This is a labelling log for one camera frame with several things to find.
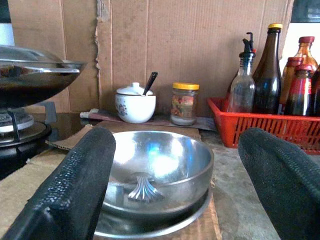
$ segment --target glass jar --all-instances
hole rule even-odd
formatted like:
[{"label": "glass jar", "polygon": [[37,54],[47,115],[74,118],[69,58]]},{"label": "glass jar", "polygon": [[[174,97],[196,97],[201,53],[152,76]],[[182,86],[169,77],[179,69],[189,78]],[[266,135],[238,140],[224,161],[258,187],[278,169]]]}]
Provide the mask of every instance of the glass jar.
[{"label": "glass jar", "polygon": [[174,82],[172,84],[171,116],[172,123],[190,126],[197,120],[196,105],[199,85],[195,83]]}]

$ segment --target red plastic basket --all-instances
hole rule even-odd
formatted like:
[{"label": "red plastic basket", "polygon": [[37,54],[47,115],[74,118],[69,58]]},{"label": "red plastic basket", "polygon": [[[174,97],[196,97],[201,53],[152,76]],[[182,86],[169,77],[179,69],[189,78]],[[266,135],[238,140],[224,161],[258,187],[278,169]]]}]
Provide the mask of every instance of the red plastic basket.
[{"label": "red plastic basket", "polygon": [[320,117],[288,116],[221,111],[223,98],[207,99],[224,145],[237,148],[239,136],[248,128],[260,128],[297,144],[307,154],[320,155]]}]

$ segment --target bowl lid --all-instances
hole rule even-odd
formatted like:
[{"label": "bowl lid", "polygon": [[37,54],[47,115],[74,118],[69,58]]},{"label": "bowl lid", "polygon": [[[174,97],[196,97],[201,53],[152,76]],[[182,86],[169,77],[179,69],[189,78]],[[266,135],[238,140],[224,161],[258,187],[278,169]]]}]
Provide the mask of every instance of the bowl lid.
[{"label": "bowl lid", "polygon": [[0,61],[63,63],[56,55],[31,48],[0,45]]},{"label": "bowl lid", "polygon": [[[133,82],[130,86],[122,87],[116,90],[117,94],[124,94],[124,95],[133,95],[133,96],[142,96],[144,93],[144,88],[140,87],[139,82]],[[152,95],[152,91],[148,91],[146,95]]]}]

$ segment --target white sugar bowl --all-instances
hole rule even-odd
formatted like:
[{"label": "white sugar bowl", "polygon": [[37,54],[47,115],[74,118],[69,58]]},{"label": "white sugar bowl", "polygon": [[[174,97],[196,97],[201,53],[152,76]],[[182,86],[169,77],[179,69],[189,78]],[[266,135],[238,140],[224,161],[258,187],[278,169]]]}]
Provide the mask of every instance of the white sugar bowl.
[{"label": "white sugar bowl", "polygon": [[115,107],[118,116],[125,122],[141,124],[147,122],[155,112],[156,96],[152,91],[143,95],[139,82],[116,90]]}]

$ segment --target cardboard wall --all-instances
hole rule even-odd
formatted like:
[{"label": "cardboard wall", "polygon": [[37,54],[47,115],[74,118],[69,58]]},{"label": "cardboard wall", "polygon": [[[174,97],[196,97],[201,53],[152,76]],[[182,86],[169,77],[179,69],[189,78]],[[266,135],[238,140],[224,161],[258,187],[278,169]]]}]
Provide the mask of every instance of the cardboard wall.
[{"label": "cardboard wall", "polygon": [[283,23],[281,55],[294,0],[9,0],[17,45],[86,61],[53,100],[59,112],[115,110],[116,89],[152,71],[157,111],[169,113],[172,82],[199,83],[197,114],[223,97],[239,66],[246,32],[260,60],[268,24]]}]

